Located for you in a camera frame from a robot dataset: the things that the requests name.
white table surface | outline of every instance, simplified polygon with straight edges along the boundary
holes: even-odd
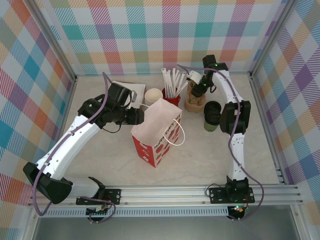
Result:
[[[163,88],[162,74],[112,75],[112,81],[144,83],[146,88]],[[278,184],[274,162],[260,121],[258,109],[246,74],[231,73],[231,80],[239,94],[251,102],[249,126],[244,138],[246,170],[262,184]],[[99,131],[82,148],[68,167],[65,177],[94,177],[106,186],[138,185],[209,185],[225,184],[231,162],[228,150],[229,135],[218,127],[214,132],[204,129],[204,114],[187,112],[184,101],[187,89],[181,93],[179,107],[183,110],[181,125],[186,139],[182,146],[171,147],[157,168],[138,157],[132,136],[132,126],[123,125],[120,132]],[[103,94],[102,76],[81,76],[78,79],[65,129],[71,125],[84,101]],[[206,101],[224,106],[217,89],[206,93]],[[105,126],[115,131],[118,126]]]

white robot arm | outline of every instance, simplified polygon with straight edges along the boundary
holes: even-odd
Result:
[[[66,197],[100,199],[98,191],[104,191],[102,183],[93,177],[65,179],[64,175],[81,148],[106,123],[138,125],[144,121],[141,109],[127,108],[128,104],[125,103],[128,98],[130,104],[132,92],[129,89],[112,83],[107,100],[104,100],[105,95],[102,94],[85,101],[78,110],[78,116],[55,146],[36,164],[28,162],[24,166],[23,172],[31,184],[53,204],[61,203]]]
[[[244,139],[249,125],[251,104],[249,101],[244,101],[237,92],[230,79],[228,67],[224,62],[217,63],[214,55],[207,55],[202,61],[205,69],[204,75],[191,71],[187,79],[196,83],[191,90],[191,94],[196,98],[205,94],[208,88],[213,93],[212,87],[216,87],[223,94],[225,105],[219,125],[221,131],[229,134],[231,138],[228,141],[230,143],[231,167],[227,175],[225,190],[229,200],[237,202],[247,197],[250,190],[247,176],[241,168],[245,168]]]

paper cup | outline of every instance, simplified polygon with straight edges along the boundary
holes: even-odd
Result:
[[[145,103],[148,106],[151,106],[152,104],[154,104],[159,99],[162,99],[163,97],[164,95],[157,88],[151,88],[148,91],[146,91],[146,93],[144,94]]]

plaid wallpaper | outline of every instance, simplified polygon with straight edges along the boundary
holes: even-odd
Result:
[[[254,55],[253,61],[252,61],[251,65],[250,65],[250,68],[249,68],[249,72],[251,72],[253,70],[254,66],[256,65],[257,60],[260,57],[261,51],[264,49],[266,43],[268,42],[270,34],[274,30],[274,28],[276,26],[276,23],[279,20],[279,18],[281,16],[281,13],[285,9],[285,6],[286,6],[287,2],[288,2],[288,0],[281,0],[281,3],[279,5],[275,15],[273,16],[273,19],[272,19],[267,31],[265,32],[265,35],[264,35],[264,37],[263,37],[263,39],[262,39],[262,41],[260,43],[260,46],[259,46],[258,50],[256,51],[256,53]]]
[[[75,72],[96,75],[160,73],[177,63],[199,67],[206,54],[247,72],[270,12],[285,0],[37,2]]]
[[[0,0],[0,239],[17,239],[32,186],[22,169],[54,145],[72,82],[22,0]]]
[[[299,1],[256,77],[285,172],[320,235],[320,0]]]

red and white paper bag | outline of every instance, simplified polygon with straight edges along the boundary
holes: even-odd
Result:
[[[139,157],[156,168],[173,147],[165,137],[174,144],[180,137],[181,116],[180,108],[162,98],[152,104],[144,112],[144,122],[131,130]]]

